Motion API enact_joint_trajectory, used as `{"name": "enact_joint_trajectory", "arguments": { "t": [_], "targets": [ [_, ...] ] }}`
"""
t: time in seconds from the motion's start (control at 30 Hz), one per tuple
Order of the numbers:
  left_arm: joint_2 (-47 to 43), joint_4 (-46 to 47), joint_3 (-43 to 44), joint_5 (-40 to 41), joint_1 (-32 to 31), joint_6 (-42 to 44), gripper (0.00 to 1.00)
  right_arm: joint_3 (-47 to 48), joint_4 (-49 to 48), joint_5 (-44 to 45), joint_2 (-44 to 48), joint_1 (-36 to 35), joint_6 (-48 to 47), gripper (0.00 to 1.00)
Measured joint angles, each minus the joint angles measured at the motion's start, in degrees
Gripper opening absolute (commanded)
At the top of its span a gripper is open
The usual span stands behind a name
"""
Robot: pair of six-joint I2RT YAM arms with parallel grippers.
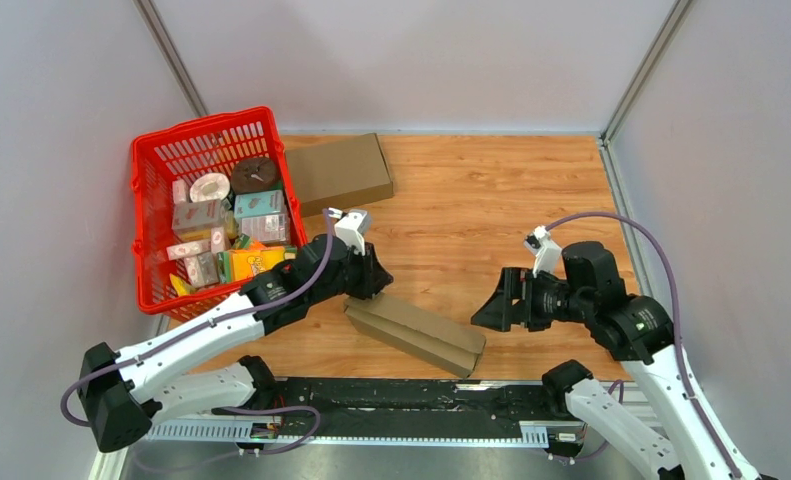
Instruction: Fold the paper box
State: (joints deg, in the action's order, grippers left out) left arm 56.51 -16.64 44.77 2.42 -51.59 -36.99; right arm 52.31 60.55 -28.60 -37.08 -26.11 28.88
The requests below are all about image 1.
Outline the brown cardboard box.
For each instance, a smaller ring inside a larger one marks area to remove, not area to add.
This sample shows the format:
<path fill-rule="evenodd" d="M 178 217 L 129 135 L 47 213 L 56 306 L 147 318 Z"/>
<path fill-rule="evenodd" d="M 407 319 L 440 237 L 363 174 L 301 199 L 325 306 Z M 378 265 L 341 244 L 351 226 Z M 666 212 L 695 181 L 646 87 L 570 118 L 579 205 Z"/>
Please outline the brown cardboard box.
<path fill-rule="evenodd" d="M 356 208 L 394 196 L 395 188 L 375 133 L 291 149 L 285 153 L 299 212 Z"/>

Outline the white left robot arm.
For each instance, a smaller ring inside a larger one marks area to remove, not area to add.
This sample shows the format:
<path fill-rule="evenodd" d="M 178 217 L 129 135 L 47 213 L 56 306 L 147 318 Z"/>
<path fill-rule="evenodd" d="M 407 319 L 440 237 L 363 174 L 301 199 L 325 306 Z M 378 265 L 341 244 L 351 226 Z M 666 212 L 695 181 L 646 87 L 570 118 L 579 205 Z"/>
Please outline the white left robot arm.
<path fill-rule="evenodd" d="M 340 295 L 369 300 L 393 281 L 371 243 L 364 248 L 319 235 L 295 258 L 256 274 L 240 289 L 181 328 L 113 350 L 101 342 L 83 355 L 69 391 L 103 453 L 132 445 L 150 428 L 198 410 L 245 407 L 262 415 L 275 405 L 273 383 L 255 376 L 249 360 L 212 374 L 191 369 L 306 317 Z"/>

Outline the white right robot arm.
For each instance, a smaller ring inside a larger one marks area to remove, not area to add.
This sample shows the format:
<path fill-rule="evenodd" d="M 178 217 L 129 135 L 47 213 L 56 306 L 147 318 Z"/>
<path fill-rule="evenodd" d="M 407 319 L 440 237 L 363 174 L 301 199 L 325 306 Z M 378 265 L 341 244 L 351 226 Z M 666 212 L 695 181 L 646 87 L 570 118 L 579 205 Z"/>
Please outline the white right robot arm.
<path fill-rule="evenodd" d="M 551 323 L 583 325 L 621 363 L 660 422 L 655 431 L 630 413 L 590 370 L 569 360 L 542 376 L 541 404 L 550 416 L 583 421 L 649 479 L 759 479 L 703 399 L 674 324 L 655 299 L 630 294 L 613 254 L 585 241 L 559 248 L 529 240 L 531 269 L 503 268 L 496 290 L 472 324 L 507 332 L 518 324 L 535 332 Z"/>

